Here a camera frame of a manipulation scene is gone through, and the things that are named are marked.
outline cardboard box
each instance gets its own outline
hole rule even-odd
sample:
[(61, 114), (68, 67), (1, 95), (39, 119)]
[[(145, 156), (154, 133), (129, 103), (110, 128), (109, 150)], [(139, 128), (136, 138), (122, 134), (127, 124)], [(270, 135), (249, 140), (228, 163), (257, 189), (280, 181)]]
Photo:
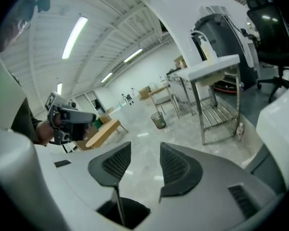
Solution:
[(145, 87), (145, 88), (142, 88), (140, 91), (139, 91), (139, 99), (140, 100), (143, 100), (143, 99), (147, 99), (149, 96), (149, 93), (151, 92), (151, 89), (149, 86)]
[(182, 56), (179, 56), (178, 58), (174, 59), (173, 61), (174, 61), (174, 63), (176, 64), (177, 67), (180, 67), (180, 61), (182, 61), (182, 62), (183, 62), (183, 65), (184, 65), (185, 67), (187, 67), (187, 65), (186, 65), (186, 63), (185, 63), (185, 60), (184, 60), (184, 58), (183, 58)]
[(101, 115), (99, 118), (103, 124), (105, 124), (111, 120), (109, 115)]
[(113, 112), (114, 110), (115, 110), (115, 108), (114, 108), (114, 107), (111, 107), (111, 108), (107, 109), (103, 115), (105, 116), (105, 115), (107, 115), (107, 114), (110, 114), (110, 113)]

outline trash can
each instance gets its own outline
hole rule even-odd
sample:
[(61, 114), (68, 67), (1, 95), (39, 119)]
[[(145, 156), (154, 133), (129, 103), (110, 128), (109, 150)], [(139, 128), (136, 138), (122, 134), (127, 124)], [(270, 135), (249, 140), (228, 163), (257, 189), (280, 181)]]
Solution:
[(151, 119), (158, 129), (162, 129), (166, 126), (166, 122), (161, 112), (156, 112), (153, 115), (151, 115)]

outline gray tiled floor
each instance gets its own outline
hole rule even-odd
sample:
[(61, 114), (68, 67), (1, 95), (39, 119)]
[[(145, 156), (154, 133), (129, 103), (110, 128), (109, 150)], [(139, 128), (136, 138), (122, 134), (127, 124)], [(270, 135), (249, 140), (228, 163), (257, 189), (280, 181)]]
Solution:
[[(259, 79), (270, 79), (274, 76), (278, 76), (277, 70), (274, 68), (260, 68)], [(284, 79), (289, 80), (289, 70), (284, 71)], [(265, 108), (269, 102), (269, 96), (272, 91), (272, 84), (262, 84), (261, 90), (258, 90), (256, 86), (252, 86), (249, 89), (242, 92), (241, 96), (241, 111), (242, 114), (254, 125), (257, 126), (257, 121), (260, 111)], [(278, 98), (286, 91), (285, 88), (280, 88), (276, 92)], [(216, 92), (216, 94), (231, 104), (236, 106), (236, 95), (227, 94), (224, 92)]]

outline bottle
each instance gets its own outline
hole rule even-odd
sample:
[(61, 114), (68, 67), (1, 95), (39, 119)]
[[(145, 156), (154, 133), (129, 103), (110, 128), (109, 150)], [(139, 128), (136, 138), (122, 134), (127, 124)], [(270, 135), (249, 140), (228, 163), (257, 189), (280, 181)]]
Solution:
[(240, 122), (240, 125), (236, 129), (236, 134), (240, 141), (242, 140), (243, 133), (244, 133), (243, 122)]
[(209, 42), (206, 42), (203, 39), (203, 36), (198, 36), (200, 39), (200, 47), (204, 54), (206, 55), (206, 58), (210, 64), (217, 62), (217, 55), (215, 50), (213, 50), (211, 44)]

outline dark sleeve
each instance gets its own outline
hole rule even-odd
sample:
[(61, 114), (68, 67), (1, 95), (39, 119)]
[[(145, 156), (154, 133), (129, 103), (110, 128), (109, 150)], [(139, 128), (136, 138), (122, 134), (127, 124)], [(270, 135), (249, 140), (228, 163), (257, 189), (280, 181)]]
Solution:
[(31, 122), (32, 122), (32, 125), (34, 127), (34, 130), (37, 128), (37, 125), (42, 122), (40, 120), (37, 120), (36, 118), (34, 118), (34, 116), (32, 115), (32, 112), (30, 110), (30, 118), (31, 118)]

